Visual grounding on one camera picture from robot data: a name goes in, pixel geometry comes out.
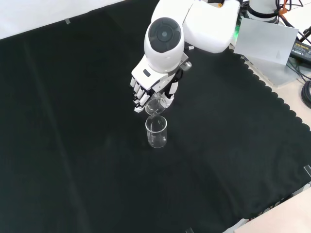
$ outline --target circular joint cap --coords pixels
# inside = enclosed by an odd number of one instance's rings
[[[148,36],[152,49],[164,53],[178,45],[181,39],[181,28],[171,18],[159,18],[152,23]]]

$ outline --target green light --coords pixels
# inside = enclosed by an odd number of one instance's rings
[[[240,31],[240,26],[237,25],[237,26],[235,27],[235,31],[234,31],[234,34],[233,34],[233,36],[234,36],[235,39],[238,39],[239,31]]]

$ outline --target robotic hand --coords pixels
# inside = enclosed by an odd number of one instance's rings
[[[145,35],[145,55],[132,71],[134,111],[143,111],[154,93],[162,95],[169,107],[183,71],[191,68],[185,42],[212,53],[224,51],[239,8],[238,0],[225,0],[221,8],[202,0],[160,0]]]

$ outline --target table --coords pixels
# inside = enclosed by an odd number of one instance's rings
[[[306,183],[309,130],[229,50],[192,51],[148,146],[127,86],[155,4],[0,41],[1,231],[219,233]]]

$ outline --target glass beaker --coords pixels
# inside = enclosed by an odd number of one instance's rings
[[[149,116],[146,120],[147,137],[150,146],[160,148],[167,142],[167,121],[160,115]]]

